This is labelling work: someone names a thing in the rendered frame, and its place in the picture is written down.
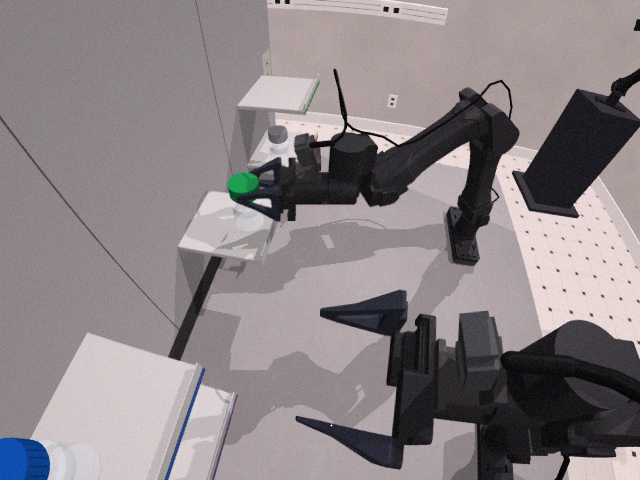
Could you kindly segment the white bottle with dark grey cap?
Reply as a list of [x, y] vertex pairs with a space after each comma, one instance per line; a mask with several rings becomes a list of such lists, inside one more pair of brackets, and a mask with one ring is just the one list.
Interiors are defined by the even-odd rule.
[[275, 125], [268, 129], [270, 160], [281, 157], [282, 165], [288, 162], [289, 147], [287, 138], [288, 133], [285, 126]]

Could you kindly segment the clear bottle with green cap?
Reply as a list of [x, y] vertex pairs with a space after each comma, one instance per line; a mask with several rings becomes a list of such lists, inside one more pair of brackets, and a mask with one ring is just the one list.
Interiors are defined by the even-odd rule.
[[228, 180], [227, 186], [238, 229], [243, 232], [254, 232], [260, 229], [264, 223], [264, 215], [237, 203], [237, 196], [260, 190], [257, 176], [252, 173], [238, 173]]

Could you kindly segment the clear bottle with red cap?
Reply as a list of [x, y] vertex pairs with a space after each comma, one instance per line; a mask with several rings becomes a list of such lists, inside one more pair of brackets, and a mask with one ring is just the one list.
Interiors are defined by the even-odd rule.
[[196, 400], [194, 402], [194, 406], [192, 408], [188, 423], [191, 422], [197, 416], [198, 410], [199, 410], [199, 402], [198, 402], [198, 399], [196, 397]]

